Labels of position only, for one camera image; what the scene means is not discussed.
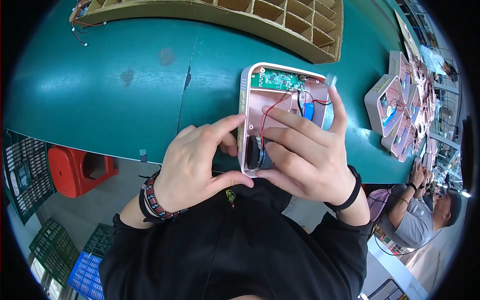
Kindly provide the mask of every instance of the plastic bag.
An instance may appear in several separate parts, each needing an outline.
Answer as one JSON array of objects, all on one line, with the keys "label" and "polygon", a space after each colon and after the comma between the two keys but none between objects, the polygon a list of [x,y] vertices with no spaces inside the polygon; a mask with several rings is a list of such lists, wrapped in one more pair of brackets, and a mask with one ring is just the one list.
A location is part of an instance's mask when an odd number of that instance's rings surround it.
[{"label": "plastic bag", "polygon": [[423,62],[430,71],[440,75],[447,75],[447,73],[442,70],[445,60],[437,51],[420,45],[419,52],[423,56]]}]

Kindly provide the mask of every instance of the factory floor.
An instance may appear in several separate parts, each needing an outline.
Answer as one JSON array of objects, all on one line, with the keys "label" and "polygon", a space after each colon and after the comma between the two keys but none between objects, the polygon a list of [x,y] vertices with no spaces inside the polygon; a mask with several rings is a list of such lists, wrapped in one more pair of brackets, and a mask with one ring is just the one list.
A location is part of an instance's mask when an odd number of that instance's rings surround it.
[{"label": "factory floor", "polygon": [[[57,192],[37,211],[39,219],[48,220],[52,217],[62,224],[80,251],[98,223],[112,225],[113,216],[120,213],[138,193],[145,181],[138,175],[150,176],[158,170],[156,164],[121,158],[115,158],[114,165],[119,168],[117,176],[77,198],[69,198]],[[331,212],[321,202],[293,197],[283,214],[312,231],[327,211]]]}]

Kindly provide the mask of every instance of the blue plastic crate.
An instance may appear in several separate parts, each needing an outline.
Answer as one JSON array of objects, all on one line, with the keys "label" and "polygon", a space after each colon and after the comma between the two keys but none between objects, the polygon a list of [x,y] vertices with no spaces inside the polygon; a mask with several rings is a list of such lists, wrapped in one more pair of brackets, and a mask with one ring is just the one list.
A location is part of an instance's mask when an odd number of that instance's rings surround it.
[{"label": "blue plastic crate", "polygon": [[98,274],[98,266],[101,261],[101,258],[82,251],[68,278],[68,285],[85,299],[89,297],[94,300],[105,300]]}]

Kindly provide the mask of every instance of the green circuit board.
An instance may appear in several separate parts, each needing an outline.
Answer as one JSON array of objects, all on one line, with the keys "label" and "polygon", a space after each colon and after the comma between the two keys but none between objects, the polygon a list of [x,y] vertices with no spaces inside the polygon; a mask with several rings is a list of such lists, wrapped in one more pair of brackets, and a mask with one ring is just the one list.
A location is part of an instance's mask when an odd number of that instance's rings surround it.
[{"label": "green circuit board", "polygon": [[264,73],[252,74],[251,86],[285,91],[303,91],[305,80],[298,74],[265,69]]}]

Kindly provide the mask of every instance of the beaded bracelet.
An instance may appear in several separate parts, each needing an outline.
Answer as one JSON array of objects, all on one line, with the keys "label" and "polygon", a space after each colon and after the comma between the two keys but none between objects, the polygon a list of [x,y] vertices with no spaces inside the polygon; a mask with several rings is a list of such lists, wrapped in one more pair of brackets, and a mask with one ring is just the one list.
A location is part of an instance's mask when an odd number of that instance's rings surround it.
[{"label": "beaded bracelet", "polygon": [[150,208],[162,220],[166,220],[166,219],[170,219],[170,218],[178,216],[179,213],[185,211],[186,209],[181,210],[181,211],[177,211],[177,212],[174,212],[174,213],[169,213],[168,211],[164,210],[160,206],[160,204],[158,204],[158,201],[156,200],[156,197],[155,197],[155,191],[153,189],[153,184],[154,184],[155,179],[158,177],[159,174],[160,174],[160,170],[155,172],[151,177],[148,178],[146,186],[145,186],[145,191],[146,191],[146,194],[147,194],[147,201],[148,201],[148,204],[150,205]]}]

